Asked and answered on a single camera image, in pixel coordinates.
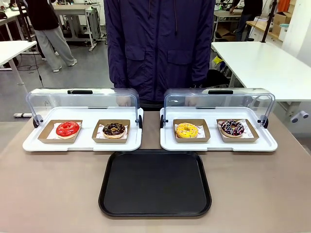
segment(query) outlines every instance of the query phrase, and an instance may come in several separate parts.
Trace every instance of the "jacket zipper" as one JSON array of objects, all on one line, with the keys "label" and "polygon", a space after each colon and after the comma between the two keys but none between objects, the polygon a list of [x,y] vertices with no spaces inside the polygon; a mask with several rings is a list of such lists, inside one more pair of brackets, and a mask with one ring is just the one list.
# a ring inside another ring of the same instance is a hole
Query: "jacket zipper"
[{"label": "jacket zipper", "polygon": [[156,88],[157,88],[157,53],[158,53],[158,47],[157,47],[157,42],[158,42],[158,37],[159,37],[159,23],[160,23],[160,12],[161,12],[161,2],[162,0],[159,0],[159,8],[157,11],[157,25],[156,25],[156,34],[155,34],[155,79],[154,79],[154,96],[153,100],[156,99]]}]

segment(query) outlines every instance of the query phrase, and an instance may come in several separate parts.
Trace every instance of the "jacket pocket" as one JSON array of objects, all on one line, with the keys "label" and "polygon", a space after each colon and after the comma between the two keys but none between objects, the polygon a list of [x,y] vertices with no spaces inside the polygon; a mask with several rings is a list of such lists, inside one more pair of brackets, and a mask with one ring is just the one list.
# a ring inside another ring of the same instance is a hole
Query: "jacket pocket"
[{"label": "jacket pocket", "polygon": [[145,48],[126,45],[125,56],[129,87],[135,87],[145,82]]},{"label": "jacket pocket", "polygon": [[192,51],[169,50],[167,52],[167,88],[187,88],[191,85]]}]

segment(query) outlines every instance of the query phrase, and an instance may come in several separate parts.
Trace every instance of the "yellow glazed donut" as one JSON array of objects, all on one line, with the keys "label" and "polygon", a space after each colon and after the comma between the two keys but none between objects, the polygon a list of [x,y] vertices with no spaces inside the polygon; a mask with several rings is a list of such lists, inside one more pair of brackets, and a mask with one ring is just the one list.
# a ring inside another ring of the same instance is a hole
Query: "yellow glazed donut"
[{"label": "yellow glazed donut", "polygon": [[180,138],[196,138],[198,133],[198,128],[190,123],[181,123],[176,129],[176,134]]}]

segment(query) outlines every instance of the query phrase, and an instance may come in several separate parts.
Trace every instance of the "white desk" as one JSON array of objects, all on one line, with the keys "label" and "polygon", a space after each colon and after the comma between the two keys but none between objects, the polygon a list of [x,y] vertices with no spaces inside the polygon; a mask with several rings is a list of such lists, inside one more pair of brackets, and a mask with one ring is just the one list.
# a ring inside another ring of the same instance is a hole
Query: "white desk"
[{"label": "white desk", "polygon": [[92,20],[91,16],[94,14],[94,10],[89,5],[83,5],[83,4],[74,4],[74,5],[54,5],[54,11],[58,15],[59,22],[61,24],[60,15],[65,15],[68,17],[68,21],[70,24],[70,30],[72,34],[72,38],[66,38],[67,41],[85,41],[85,38],[79,38],[78,35],[76,35],[76,32],[78,32],[80,29],[77,24],[80,25],[80,21],[78,16],[85,16],[86,17],[86,28],[87,33],[89,35],[89,41],[91,42],[91,48],[89,51],[93,51],[95,46],[97,45],[96,41],[94,41],[95,35],[95,27],[94,22]]},{"label": "white desk", "polygon": [[28,91],[25,87],[23,80],[21,79],[18,73],[18,70],[13,61],[13,58],[36,44],[37,44],[36,41],[33,41],[33,42],[28,42],[24,40],[0,41],[0,51],[1,51],[0,52],[0,66],[9,62],[11,69],[14,73],[14,76],[16,78],[17,84],[23,87],[26,94],[28,93]]},{"label": "white desk", "polygon": [[242,10],[234,10],[233,14],[229,11],[218,10],[214,11],[214,30],[213,30],[213,41],[216,39],[216,32],[218,28],[218,23],[220,22],[239,22]]},{"label": "white desk", "polygon": [[244,87],[264,88],[276,101],[295,102],[290,111],[311,101],[311,67],[284,50],[261,42],[214,42],[212,48],[232,70],[230,87],[238,78]]},{"label": "white desk", "polygon": [[7,9],[5,11],[5,14],[8,18],[5,18],[5,19],[0,19],[0,26],[1,25],[5,25],[6,26],[6,29],[8,31],[8,34],[9,34],[9,37],[10,37],[10,40],[13,40],[12,36],[11,36],[11,32],[10,32],[10,29],[9,29],[9,26],[8,26],[8,23],[9,22],[12,22],[12,21],[15,21],[16,24],[17,24],[17,28],[18,28],[18,32],[19,32],[19,35],[20,35],[20,38],[22,40],[25,40],[24,38],[24,35],[20,29],[20,24],[19,24],[19,21],[18,21],[18,16],[20,15],[19,11],[11,11],[11,9]]}]

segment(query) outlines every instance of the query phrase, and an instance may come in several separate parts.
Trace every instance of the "chocolate glazed donut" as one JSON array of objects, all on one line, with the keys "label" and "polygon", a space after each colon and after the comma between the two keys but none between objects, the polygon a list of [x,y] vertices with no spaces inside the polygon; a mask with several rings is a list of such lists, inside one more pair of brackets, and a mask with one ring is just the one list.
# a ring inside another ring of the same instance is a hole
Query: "chocolate glazed donut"
[{"label": "chocolate glazed donut", "polygon": [[245,128],[236,120],[227,120],[221,124],[222,132],[228,137],[240,137]]},{"label": "chocolate glazed donut", "polygon": [[107,138],[120,138],[125,134],[125,126],[120,123],[110,123],[104,126],[103,133]]}]

